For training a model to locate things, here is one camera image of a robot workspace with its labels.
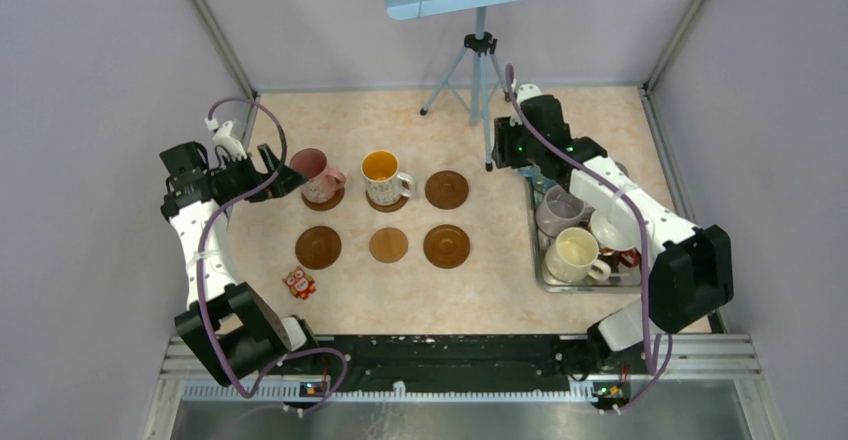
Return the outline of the pink mug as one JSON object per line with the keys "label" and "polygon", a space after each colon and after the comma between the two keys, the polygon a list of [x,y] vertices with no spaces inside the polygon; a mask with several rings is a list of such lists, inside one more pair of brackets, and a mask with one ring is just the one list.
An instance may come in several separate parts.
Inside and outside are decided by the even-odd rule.
{"label": "pink mug", "polygon": [[329,202],[347,182],[346,175],[331,167],[326,154],[316,148],[306,148],[295,153],[290,167],[307,177],[307,182],[301,187],[302,196],[314,204]]}

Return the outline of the lilac mug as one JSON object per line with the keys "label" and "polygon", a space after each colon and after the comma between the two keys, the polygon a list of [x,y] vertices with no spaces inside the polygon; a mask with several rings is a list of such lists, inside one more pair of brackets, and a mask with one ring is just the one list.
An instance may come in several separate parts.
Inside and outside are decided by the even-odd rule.
{"label": "lilac mug", "polygon": [[535,223],[546,236],[555,238],[563,230],[588,220],[594,208],[562,186],[551,187],[536,206]]}

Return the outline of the patterned mug yellow inside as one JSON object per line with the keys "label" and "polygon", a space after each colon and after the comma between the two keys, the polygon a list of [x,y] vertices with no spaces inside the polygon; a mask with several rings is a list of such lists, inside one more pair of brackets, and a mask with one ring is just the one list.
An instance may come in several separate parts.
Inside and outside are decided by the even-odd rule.
{"label": "patterned mug yellow inside", "polygon": [[361,164],[361,173],[366,194],[377,203],[390,204],[392,198],[398,195],[409,199],[416,195],[416,180],[400,170],[398,158],[389,151],[378,150],[367,154]]}

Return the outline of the light wooden coaster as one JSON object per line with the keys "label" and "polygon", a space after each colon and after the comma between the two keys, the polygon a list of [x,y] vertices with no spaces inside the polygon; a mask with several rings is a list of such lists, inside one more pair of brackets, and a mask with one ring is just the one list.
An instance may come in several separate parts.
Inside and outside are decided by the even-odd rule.
{"label": "light wooden coaster", "polygon": [[394,227],[377,230],[369,241],[369,251],[372,257],[382,263],[395,263],[402,259],[408,251],[406,234]]}

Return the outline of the white red mug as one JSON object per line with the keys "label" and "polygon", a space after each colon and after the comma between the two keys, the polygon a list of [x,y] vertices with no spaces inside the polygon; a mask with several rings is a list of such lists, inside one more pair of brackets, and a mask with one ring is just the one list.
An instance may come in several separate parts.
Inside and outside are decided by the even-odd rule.
{"label": "white red mug", "polygon": [[588,227],[598,242],[602,259],[612,267],[633,269],[640,266],[641,255],[636,243],[628,239],[599,212],[592,213]]}

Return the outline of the metal tray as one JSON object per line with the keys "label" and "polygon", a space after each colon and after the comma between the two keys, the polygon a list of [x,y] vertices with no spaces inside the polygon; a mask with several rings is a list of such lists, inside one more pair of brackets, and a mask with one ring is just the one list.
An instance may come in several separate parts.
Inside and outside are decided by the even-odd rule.
{"label": "metal tray", "polygon": [[639,268],[613,267],[609,279],[593,281],[589,278],[575,283],[556,280],[544,266],[544,254],[552,239],[543,234],[535,223],[536,206],[544,193],[536,191],[531,182],[524,177],[524,190],[528,211],[529,239],[536,283],[549,293],[597,293],[597,294],[637,294],[641,288]]}

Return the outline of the blue mug yellow inside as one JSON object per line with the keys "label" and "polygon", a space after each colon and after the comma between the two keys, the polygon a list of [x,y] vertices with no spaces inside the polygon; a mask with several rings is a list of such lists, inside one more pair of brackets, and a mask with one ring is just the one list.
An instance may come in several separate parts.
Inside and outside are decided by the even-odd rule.
{"label": "blue mug yellow inside", "polygon": [[556,184],[545,177],[538,166],[528,166],[518,169],[518,173],[528,179],[536,191],[545,193],[549,188]]}

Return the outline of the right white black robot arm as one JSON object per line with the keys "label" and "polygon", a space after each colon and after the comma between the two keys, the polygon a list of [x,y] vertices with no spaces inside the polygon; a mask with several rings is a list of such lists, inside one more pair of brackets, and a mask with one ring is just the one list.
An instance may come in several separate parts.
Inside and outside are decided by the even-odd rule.
{"label": "right white black robot arm", "polygon": [[724,229],[678,216],[632,181],[595,140],[572,136],[554,96],[508,98],[515,113],[494,121],[495,166],[537,166],[610,224],[625,249],[640,255],[639,299],[588,331],[586,357],[594,369],[614,371],[636,344],[653,360],[658,335],[676,334],[730,302],[732,247]]}

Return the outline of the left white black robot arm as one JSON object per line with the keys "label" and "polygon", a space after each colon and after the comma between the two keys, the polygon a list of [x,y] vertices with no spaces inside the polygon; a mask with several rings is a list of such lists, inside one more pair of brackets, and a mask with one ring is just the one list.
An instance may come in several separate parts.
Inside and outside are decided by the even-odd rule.
{"label": "left white black robot arm", "polygon": [[306,181],[268,145],[258,151],[267,168],[264,173],[251,159],[231,154],[211,167],[206,148],[197,142],[160,155],[169,174],[160,211],[179,237],[188,279],[186,310],[174,319],[176,332],[222,386],[281,356],[302,374],[314,370],[321,357],[303,319],[277,315],[236,275],[228,244],[228,208],[240,200],[282,198]]}

